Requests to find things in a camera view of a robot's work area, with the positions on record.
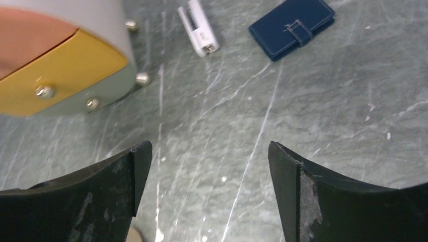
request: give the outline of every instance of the stitching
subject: stitching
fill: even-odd
[[[283,146],[281,143],[278,143],[278,142],[274,142],[274,143],[275,143],[276,147],[279,148],[281,151],[283,151],[287,157],[293,159],[294,161],[299,163],[299,165],[303,166],[303,162],[292,157],[290,155],[290,152],[285,149],[286,148],[285,146]]]
[[[297,21],[297,19],[296,19],[296,21],[294,21],[294,23],[292,23],[291,25],[289,25],[290,26],[290,28],[291,29],[295,29],[297,26],[299,26],[299,22]]]
[[[290,31],[292,35],[294,35],[294,37],[296,37],[296,39],[299,41],[300,46],[302,46],[302,43],[303,43],[302,39],[300,39],[299,36],[297,36],[297,34],[294,33],[294,31],[290,27],[287,27],[287,29],[288,31]]]
[[[330,12],[330,14],[329,15],[327,15],[327,17],[325,17],[323,20],[321,20],[321,21],[319,21],[317,24],[315,24],[312,28],[311,28],[311,30],[314,30],[315,28],[317,28],[318,26],[319,26],[319,24],[320,23],[322,23],[322,22],[324,22],[326,19],[328,19],[328,18],[331,18],[332,16],[333,16],[333,14],[334,14],[334,12],[331,10],[331,8],[327,5],[327,4],[325,4],[323,1],[321,1],[321,0],[318,0],[318,2],[320,2],[326,9],[327,9],[327,11],[329,11]],[[280,50],[278,50],[277,52],[275,52],[275,53],[272,53],[272,51],[271,50],[269,50],[269,48],[266,46],[266,44],[263,42],[263,40],[260,38],[260,35],[256,32],[256,31],[254,31],[253,30],[253,28],[250,28],[251,29],[251,31],[254,33],[254,35],[259,39],[259,41],[264,45],[264,47],[265,47],[265,49],[270,53],[270,54],[272,54],[272,55],[275,55],[275,54],[278,54],[279,52],[281,52],[281,51],[283,51],[284,49],[286,49],[286,48],[288,48],[290,45],[292,45],[292,44],[295,44],[295,41],[291,41],[289,44],[287,44],[286,46],[284,46],[283,48],[281,48]]]
[[[302,28],[304,28],[308,32],[310,39],[313,39],[312,32],[310,30],[308,30],[308,28],[300,20],[297,19],[296,21],[300,24],[300,26],[302,26]]]

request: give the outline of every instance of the screw head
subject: screw head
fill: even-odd
[[[137,84],[145,87],[150,84],[150,77],[147,72],[142,72],[137,74]]]
[[[131,31],[131,32],[135,32],[135,31],[138,30],[137,22],[135,22],[134,20],[128,20],[128,21],[126,21],[125,25],[128,28],[128,30]]]
[[[95,110],[99,106],[99,103],[100,101],[98,98],[91,97],[86,101],[86,107],[89,110]]]
[[[35,94],[40,99],[51,99],[55,96],[55,89],[50,86],[39,86]]]

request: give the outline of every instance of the gray marble surface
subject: gray marble surface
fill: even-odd
[[[327,0],[336,23],[271,63],[247,27],[280,1],[201,1],[222,48],[200,59],[177,2],[126,0],[153,83],[58,118],[0,116],[0,189],[154,144],[134,224],[147,241],[284,241],[267,148],[368,183],[427,182],[428,2]]]

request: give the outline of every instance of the wallet strap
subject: wallet strap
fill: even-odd
[[[313,33],[300,20],[296,19],[294,23],[285,25],[284,32],[290,32],[299,42],[300,46],[304,46],[313,39]]]

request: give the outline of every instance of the white speck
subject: white speck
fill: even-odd
[[[110,158],[110,157],[112,157],[113,156],[113,152],[112,151],[110,151],[109,153],[107,153],[107,155],[105,156],[105,158],[107,159],[107,158]]]
[[[341,87],[349,87],[353,82],[354,82],[354,79],[351,79],[351,80],[345,82],[344,84],[342,84],[340,86]]]
[[[106,208],[105,209],[105,211],[104,211],[104,219],[106,220],[106,221],[108,221],[109,220],[109,210]]]
[[[376,106],[374,106],[373,104],[369,103],[367,104],[370,106],[370,112],[373,112],[373,110],[376,108]]]
[[[161,242],[164,241],[164,234],[161,232],[160,229],[156,229],[156,238],[154,239],[154,242]]]

